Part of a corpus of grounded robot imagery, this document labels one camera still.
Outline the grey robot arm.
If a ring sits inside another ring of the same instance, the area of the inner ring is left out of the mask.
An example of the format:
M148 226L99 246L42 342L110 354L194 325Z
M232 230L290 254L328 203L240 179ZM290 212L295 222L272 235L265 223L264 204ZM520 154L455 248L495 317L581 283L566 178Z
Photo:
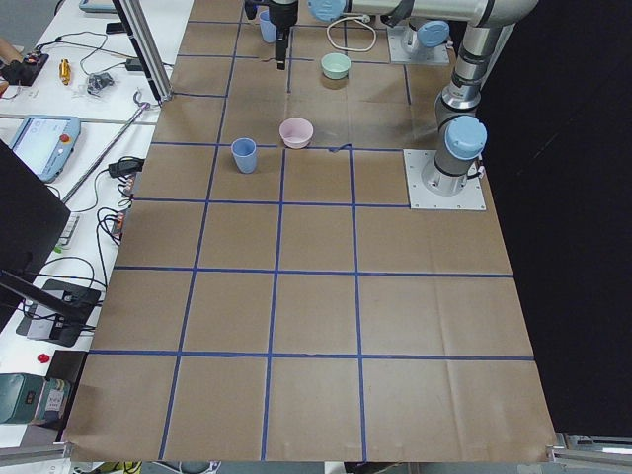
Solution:
M291 29L298 20L298 1L245 1L244 11L250 20L256 17L258 8L266 6L270 20L276 28L274 36L276 68L285 69ZM397 29L402 21L404 49L436 48L447 42L449 25L439 14L416 13L414 1L309 1L310 14L317 20L333 25L340 19L358 16L376 16L389 29Z
M310 1L315 18L332 22L347 13L386 17L396 25L409 18L467 24L450 82L437 96L434 111L438 143L434 160L422 172L432 193L451 197L462 191L468 170L480 157L487 132L475 118L481 86L502 29L526 17L535 1Z

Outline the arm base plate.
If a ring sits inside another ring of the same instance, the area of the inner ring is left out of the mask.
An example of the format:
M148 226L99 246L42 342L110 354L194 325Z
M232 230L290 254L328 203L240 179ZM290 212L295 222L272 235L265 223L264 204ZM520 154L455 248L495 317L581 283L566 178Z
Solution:
M410 208L485 211L475 164L465 175L450 177L436 167L435 154L435 150L403 150Z
M387 36L391 63L446 66L450 62L445 44L423 46L417 38L417 32L409 26L388 28Z

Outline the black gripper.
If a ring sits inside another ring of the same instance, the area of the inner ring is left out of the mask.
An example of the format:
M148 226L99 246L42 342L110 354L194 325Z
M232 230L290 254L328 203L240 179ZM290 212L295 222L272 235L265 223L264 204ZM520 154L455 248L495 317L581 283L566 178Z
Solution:
M278 70L286 66L286 39L291 28L297 23L297 0L271 0L269 12L272 24L276 27L275 61Z

